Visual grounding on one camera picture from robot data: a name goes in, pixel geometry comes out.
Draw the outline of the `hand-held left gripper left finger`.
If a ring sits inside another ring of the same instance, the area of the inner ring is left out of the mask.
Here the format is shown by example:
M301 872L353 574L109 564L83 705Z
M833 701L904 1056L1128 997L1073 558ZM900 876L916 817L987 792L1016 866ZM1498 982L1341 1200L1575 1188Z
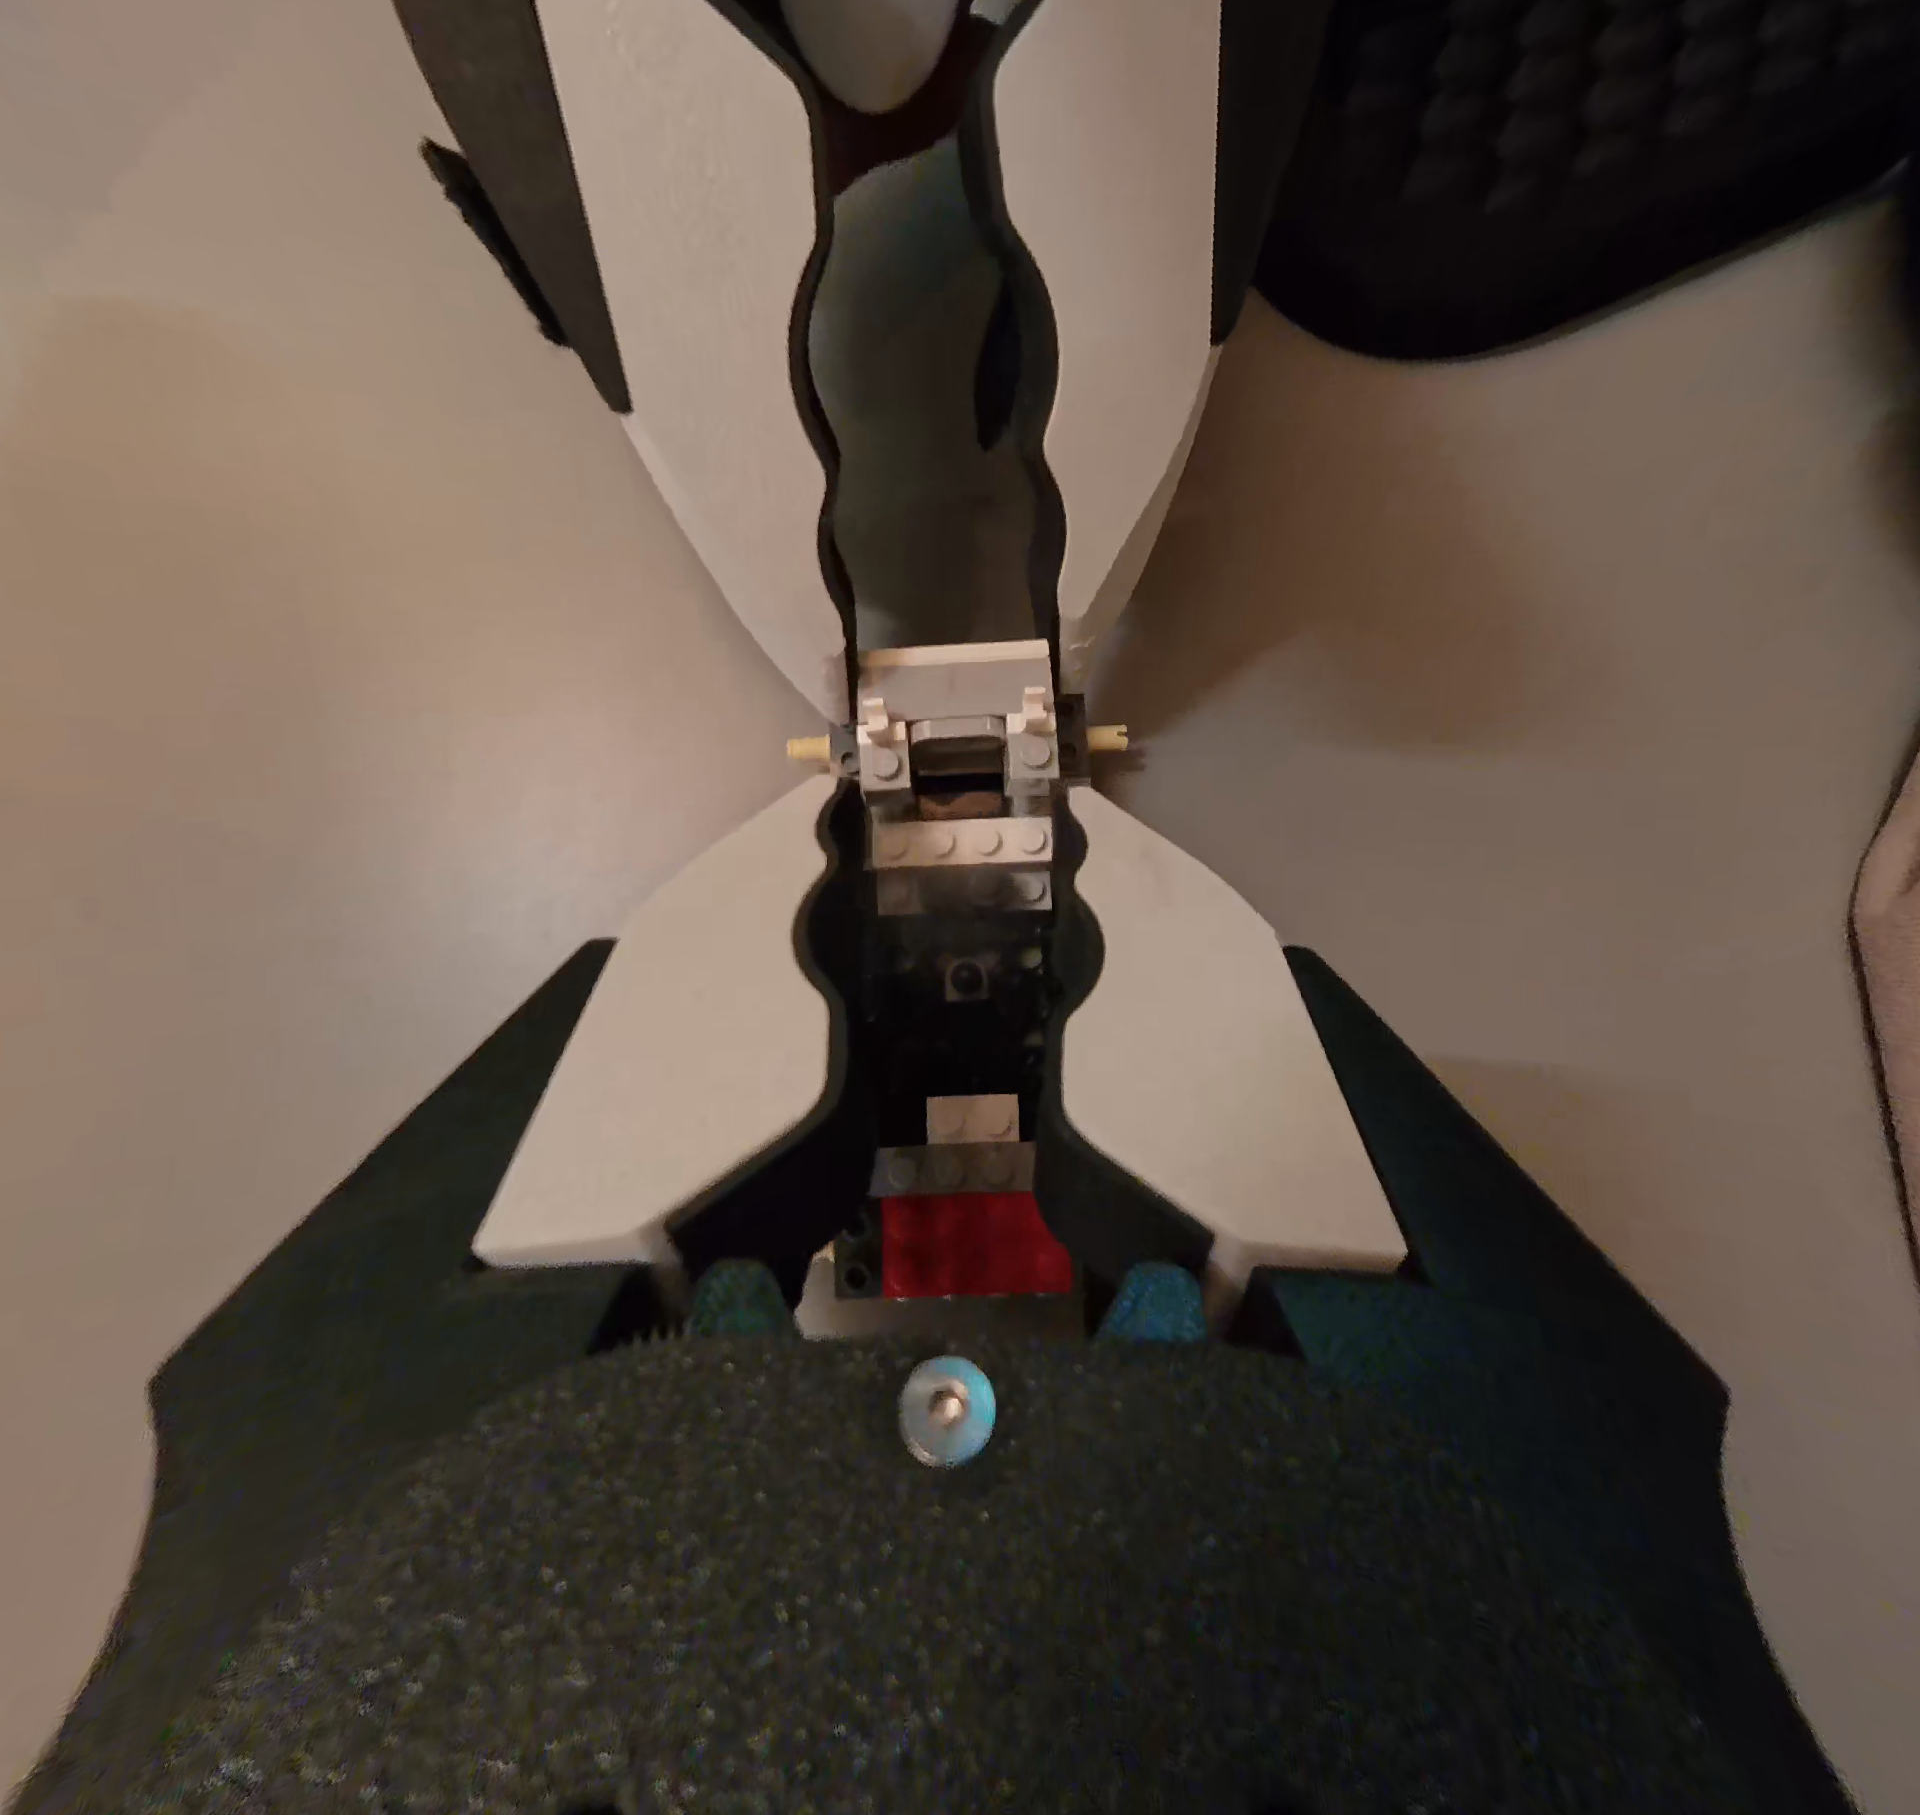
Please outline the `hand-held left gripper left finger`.
M808 1268L875 1131L850 785L812 775L628 920L488 1207L492 1268Z

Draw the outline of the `person's beige garment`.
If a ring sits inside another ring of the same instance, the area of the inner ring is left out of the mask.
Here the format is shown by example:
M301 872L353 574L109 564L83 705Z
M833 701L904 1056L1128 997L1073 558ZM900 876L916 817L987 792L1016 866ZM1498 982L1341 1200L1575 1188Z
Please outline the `person's beige garment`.
M1918 753L1867 842L1850 944L1907 1270L1918 1274Z

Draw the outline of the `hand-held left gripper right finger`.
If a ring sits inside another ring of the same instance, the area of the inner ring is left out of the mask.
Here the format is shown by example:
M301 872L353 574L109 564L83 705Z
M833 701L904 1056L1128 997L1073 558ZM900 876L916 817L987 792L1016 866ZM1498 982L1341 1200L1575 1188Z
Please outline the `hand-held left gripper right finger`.
M1077 1268L1126 1280L1384 1276L1406 1232L1277 932L1091 789L1057 811L1058 1006L1037 1205Z

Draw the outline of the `toy brick car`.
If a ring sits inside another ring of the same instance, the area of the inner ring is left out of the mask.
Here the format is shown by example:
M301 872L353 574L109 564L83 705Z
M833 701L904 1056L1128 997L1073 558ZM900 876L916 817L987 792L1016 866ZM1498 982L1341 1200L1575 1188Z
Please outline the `toy brick car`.
M1126 728L1089 728L1044 637L863 651L848 724L785 745L861 807L858 1031L869 1192L808 1271L813 1338L1007 1310L1077 1287L1035 1196L1061 814Z

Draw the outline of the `white desk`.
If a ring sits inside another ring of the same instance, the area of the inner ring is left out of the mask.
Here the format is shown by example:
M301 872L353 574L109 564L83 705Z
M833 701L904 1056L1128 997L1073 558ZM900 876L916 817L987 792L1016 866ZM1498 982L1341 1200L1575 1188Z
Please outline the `white desk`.
M4 1789L146 1383L809 714L421 168L390 0L4 0ZM1110 657L1128 806L1722 1373L1741 1557L1916 1811L1916 1280L1848 903L1916 724L1867 203L1556 344L1249 306Z

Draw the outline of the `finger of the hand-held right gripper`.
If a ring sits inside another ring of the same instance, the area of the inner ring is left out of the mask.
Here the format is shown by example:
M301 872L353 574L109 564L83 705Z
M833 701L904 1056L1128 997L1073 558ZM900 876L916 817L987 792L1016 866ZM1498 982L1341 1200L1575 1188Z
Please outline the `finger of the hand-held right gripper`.
M732 613L851 702L837 449L808 363L816 101L734 0L532 0L628 385L625 433Z
M1029 356L1040 585L1061 651L1096 651L1187 463L1214 325L1224 0L1021 0L984 71L990 209Z

